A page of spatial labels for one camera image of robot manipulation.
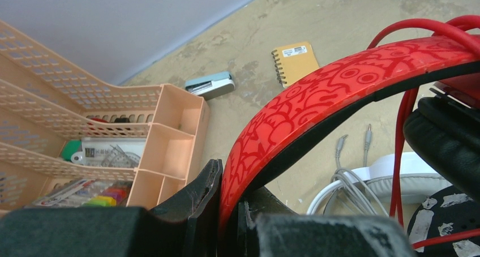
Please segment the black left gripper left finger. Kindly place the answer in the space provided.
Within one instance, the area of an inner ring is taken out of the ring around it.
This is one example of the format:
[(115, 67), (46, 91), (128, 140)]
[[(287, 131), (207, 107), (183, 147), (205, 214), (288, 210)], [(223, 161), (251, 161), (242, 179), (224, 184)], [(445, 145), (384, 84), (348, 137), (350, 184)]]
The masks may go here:
[(152, 209), (30, 208), (1, 220), (2, 256), (215, 256), (223, 165)]

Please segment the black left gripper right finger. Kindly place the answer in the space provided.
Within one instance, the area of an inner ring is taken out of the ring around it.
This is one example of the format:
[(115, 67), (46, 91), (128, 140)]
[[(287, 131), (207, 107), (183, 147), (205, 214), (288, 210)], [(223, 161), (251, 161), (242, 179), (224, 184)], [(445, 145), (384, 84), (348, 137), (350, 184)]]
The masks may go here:
[(225, 256), (416, 256), (399, 224), (381, 216), (300, 215), (267, 188), (242, 197)]

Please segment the red black headphones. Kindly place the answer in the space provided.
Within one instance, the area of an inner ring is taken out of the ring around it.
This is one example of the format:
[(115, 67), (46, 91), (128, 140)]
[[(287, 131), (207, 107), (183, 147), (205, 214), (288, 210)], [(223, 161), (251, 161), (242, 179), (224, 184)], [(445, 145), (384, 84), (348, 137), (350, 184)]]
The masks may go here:
[(235, 256), (228, 231), (240, 199), (289, 169), (365, 105), (449, 77), (479, 71), (479, 36), (463, 45), (445, 36), (384, 44), (332, 62), (282, 91), (246, 125), (221, 183), (219, 256)]

